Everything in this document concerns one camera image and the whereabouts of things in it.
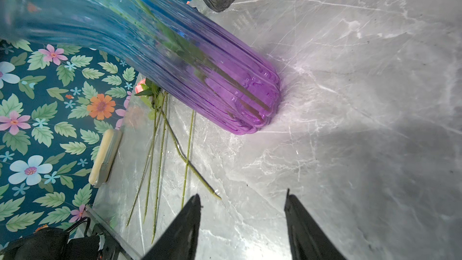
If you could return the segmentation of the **cream rose flower bunch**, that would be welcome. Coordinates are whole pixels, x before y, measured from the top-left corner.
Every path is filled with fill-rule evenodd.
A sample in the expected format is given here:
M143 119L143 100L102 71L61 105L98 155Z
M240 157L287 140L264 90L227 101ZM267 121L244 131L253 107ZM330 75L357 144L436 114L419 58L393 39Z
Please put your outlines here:
M152 228L152 240L154 242L156 237L156 231L158 226L158 216L159 216L159 205L160 205L160 196L161 196L161 173L165 158L165 152L167 147L167 137L169 136L173 140L174 149L177 152L179 158L184 162L186 166L186 151L182 150L180 142L173 131L172 125L170 124L168 118L168 106L170 103L169 93L159 86L157 86L150 79L142 79L136 85L134 89L134 95L138 97L146 106L149 107L150 112L148 119L153 123L152 127L152 136L149 142L148 154L145 158L144 168L142 171L140 183L138 185L135 198L126 222L127 225L130 224L132 215L134 213L135 205L137 204L141 189L143 185L147 186L146 197L144 208L142 212L142 222L146 221L148 216L148 208L150 202L150 192L152 191L152 186L155 186L155 195L154 195L154 211L153 211L153 228ZM210 183L205 179L204 176L198 171L198 169L191 162L191 155L193 149L193 141L191 141L191 150L190 150L190 164L188 168L188 175L192 172L197 179L203 184L203 186L216 198L221 199L218 195L218 192L213 189Z

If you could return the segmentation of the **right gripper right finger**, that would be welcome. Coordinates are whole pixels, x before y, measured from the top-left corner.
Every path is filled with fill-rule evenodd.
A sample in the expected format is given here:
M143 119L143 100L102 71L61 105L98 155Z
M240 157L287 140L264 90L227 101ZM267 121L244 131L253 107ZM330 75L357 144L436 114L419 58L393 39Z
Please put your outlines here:
M284 212L293 260L345 260L345 256L290 191L286 194Z

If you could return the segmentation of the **orange rose flower stem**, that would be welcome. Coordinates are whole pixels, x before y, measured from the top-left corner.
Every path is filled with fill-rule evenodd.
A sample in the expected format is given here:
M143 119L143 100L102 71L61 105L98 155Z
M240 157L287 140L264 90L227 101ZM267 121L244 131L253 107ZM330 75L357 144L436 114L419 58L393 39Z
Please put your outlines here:
M185 203L186 184L187 184L187 178L188 178L188 168L190 164L190 150L191 150L191 141L192 141L192 135L193 135L193 125L194 125L195 114L196 112L193 110L191 113L191 119L190 119L190 130L188 133L188 144L187 144L187 150L186 150L186 166L185 166L183 189L182 189L181 208L184 207L184 203Z

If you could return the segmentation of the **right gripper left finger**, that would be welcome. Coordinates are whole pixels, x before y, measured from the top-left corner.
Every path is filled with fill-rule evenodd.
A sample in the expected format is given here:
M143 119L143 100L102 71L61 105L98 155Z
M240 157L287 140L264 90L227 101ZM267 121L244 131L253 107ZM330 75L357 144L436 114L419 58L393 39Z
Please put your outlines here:
M194 260L196 258L201 201L192 196L142 260Z

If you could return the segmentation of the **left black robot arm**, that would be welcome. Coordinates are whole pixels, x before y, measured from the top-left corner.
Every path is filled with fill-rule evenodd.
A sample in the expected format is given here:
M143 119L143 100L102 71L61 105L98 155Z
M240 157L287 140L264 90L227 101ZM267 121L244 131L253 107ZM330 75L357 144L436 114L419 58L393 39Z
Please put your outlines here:
M2 260L116 260L122 251L105 228L96 224L88 235L91 218L69 228L45 227L1 249Z

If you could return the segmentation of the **white rosebud flower stem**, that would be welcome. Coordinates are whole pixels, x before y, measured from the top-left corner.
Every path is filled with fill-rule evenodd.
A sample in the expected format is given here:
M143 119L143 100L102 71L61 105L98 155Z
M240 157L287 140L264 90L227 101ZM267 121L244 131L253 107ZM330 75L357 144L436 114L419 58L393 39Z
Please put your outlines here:
M83 0L89 45L128 61L202 113L269 116L274 68L180 0Z

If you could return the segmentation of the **purple glass vase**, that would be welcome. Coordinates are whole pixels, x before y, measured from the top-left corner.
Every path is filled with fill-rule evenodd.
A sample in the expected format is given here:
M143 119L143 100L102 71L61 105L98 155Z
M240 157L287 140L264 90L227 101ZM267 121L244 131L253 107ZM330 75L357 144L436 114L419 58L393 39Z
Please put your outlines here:
M115 55L237 135L268 125L282 97L271 63L180 0L1 0L1 37Z

